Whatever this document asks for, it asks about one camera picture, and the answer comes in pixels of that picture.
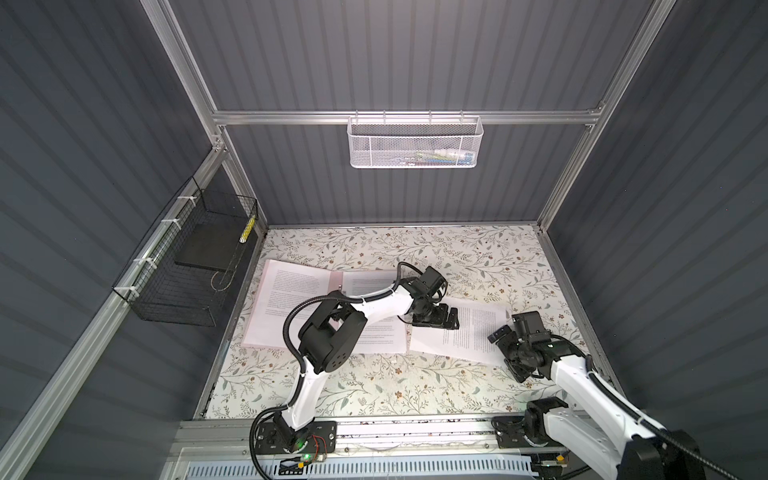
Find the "printed sheet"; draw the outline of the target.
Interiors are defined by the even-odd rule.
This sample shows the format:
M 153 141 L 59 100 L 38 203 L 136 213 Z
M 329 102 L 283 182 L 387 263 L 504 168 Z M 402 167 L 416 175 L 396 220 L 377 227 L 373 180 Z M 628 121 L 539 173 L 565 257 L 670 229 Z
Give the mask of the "printed sheet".
M 341 292 L 348 297 L 369 296 L 390 287 L 396 279 L 395 270 L 348 271 L 341 281 Z M 353 349 L 354 354 L 405 354 L 406 325 L 396 317 L 375 323 L 368 321 Z
M 444 302 L 458 309 L 459 329 L 413 328 L 410 350 L 503 367 L 504 355 L 488 336 L 507 324 L 507 307 L 459 298 Z
M 331 291 L 330 270 L 274 259 L 265 262 L 241 345 L 286 349 L 283 324 L 301 302 Z

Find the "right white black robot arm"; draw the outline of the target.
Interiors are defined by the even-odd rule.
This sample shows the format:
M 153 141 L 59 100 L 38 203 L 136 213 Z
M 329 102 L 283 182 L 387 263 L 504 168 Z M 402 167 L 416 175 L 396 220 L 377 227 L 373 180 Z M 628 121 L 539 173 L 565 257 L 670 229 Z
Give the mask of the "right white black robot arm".
M 579 457 L 603 479 L 703 479 L 695 440 L 652 419 L 604 380 L 589 354 L 547 329 L 536 311 L 516 314 L 488 337 L 519 383 L 541 377 L 560 396 L 530 401 L 522 418 L 497 425 L 534 447 L 552 443 Z

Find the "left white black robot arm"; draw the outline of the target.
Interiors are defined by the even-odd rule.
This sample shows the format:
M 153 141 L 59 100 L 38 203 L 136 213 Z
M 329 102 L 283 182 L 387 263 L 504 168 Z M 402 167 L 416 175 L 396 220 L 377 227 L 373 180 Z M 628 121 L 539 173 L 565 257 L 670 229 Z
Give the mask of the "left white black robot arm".
M 359 295 L 334 290 L 289 312 L 282 336 L 299 370 L 291 396 L 272 417 L 289 452 L 304 447 L 327 376 L 349 359 L 367 326 L 398 317 L 414 328 L 459 328 L 458 310 L 443 302 L 447 288 L 436 269 L 399 262 L 395 279 L 382 290 Z

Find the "markers in white basket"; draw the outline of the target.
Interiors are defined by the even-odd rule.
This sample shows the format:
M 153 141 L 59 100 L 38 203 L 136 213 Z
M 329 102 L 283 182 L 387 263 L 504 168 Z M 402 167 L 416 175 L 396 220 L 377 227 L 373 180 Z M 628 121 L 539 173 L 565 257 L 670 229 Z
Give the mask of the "markers in white basket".
M 473 168 L 476 165 L 476 153 L 471 150 L 453 148 L 414 151 L 396 156 L 392 158 L 392 162 L 396 165 L 419 168 Z

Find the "yellow marker pen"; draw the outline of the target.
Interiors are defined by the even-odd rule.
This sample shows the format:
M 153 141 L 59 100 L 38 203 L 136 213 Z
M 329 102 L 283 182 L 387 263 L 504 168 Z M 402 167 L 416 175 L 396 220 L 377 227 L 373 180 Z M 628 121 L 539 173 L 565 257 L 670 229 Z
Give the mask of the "yellow marker pen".
M 245 244 L 248 241 L 248 238 L 249 238 L 251 232 L 253 231 L 253 228 L 254 228 L 255 224 L 256 224 L 256 216 L 251 216 L 248 219 L 245 227 L 243 228 L 243 230 L 242 230 L 242 232 L 241 232 L 241 234 L 239 236 L 239 243 L 240 244 Z

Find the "black flat pad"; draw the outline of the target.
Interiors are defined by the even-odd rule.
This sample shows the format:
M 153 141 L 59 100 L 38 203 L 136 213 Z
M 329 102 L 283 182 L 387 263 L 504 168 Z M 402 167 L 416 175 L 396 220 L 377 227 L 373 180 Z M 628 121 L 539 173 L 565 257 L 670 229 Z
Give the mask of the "black flat pad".
M 232 269 L 239 258 L 239 236 L 236 226 L 197 224 L 176 254 L 176 265 L 210 271 Z

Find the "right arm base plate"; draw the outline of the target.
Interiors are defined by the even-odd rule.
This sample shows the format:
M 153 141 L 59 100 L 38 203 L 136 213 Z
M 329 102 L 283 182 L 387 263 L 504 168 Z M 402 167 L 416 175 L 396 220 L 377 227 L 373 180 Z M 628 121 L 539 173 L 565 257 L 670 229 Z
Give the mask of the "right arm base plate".
M 523 415 L 499 415 L 490 420 L 499 448 L 553 448 L 566 451 L 567 447 L 552 439 L 531 438 L 525 431 Z

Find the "aluminium front rail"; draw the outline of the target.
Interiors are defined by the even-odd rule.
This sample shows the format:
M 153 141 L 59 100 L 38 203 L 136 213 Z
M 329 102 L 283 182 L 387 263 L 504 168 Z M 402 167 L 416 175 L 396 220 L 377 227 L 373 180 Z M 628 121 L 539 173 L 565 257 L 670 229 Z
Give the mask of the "aluminium front rail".
M 568 450 L 553 448 L 499 448 L 490 424 L 493 416 L 512 414 L 447 414 L 411 416 L 372 416 L 317 418 L 314 421 L 338 423 L 336 449 L 329 454 L 260 455 L 254 451 L 257 427 L 271 419 L 199 420 L 182 423 L 165 470 L 181 475 L 193 460 L 259 460 L 262 468 L 273 474 L 282 459 L 298 458 L 319 466 L 343 459 L 360 459 L 366 464 L 377 458 L 403 459 L 407 462 L 435 460 L 440 456 L 459 458 L 477 454 L 483 459 L 527 461 L 533 465 L 562 468 Z

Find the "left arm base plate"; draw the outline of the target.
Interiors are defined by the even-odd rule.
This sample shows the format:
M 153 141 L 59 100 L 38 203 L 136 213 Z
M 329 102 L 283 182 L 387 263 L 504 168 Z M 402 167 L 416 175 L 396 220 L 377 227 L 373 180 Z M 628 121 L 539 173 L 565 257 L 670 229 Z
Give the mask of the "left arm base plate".
M 254 451 L 260 455 L 333 453 L 337 430 L 335 421 L 313 421 L 299 430 L 267 421 L 256 429 Z

